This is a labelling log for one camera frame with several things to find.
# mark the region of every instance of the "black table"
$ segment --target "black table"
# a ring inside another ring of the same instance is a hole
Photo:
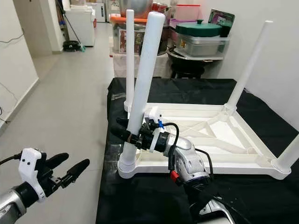
[[[114,78],[108,88],[107,142],[96,223],[192,223],[185,192],[168,175],[137,174],[125,180],[117,173],[123,141],[113,136],[110,128],[117,117],[127,117],[123,110],[125,86],[124,78]],[[234,86],[232,79],[154,78],[148,102],[222,105]],[[298,134],[266,103],[245,91],[237,111],[276,156]],[[223,198],[253,224],[298,223],[299,162],[283,181],[266,175],[216,175],[215,182]],[[243,223],[233,216],[237,223]]]

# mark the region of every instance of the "hallway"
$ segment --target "hallway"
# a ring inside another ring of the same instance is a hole
[[[107,131],[107,87],[113,78],[111,33],[110,24],[98,23],[95,46],[85,53],[64,52],[49,60],[51,65],[34,60],[40,83],[0,137],[1,158],[26,147],[41,149],[48,158],[67,152],[69,159],[54,170],[54,176],[64,176],[85,158],[90,165],[75,184],[28,208],[18,224],[95,223]],[[18,161],[2,165],[0,193],[19,184]]]

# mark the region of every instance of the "metal pot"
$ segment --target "metal pot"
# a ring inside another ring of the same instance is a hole
[[[126,10],[133,9],[135,18],[147,19],[152,6],[153,0],[120,0],[121,16],[126,17]]]

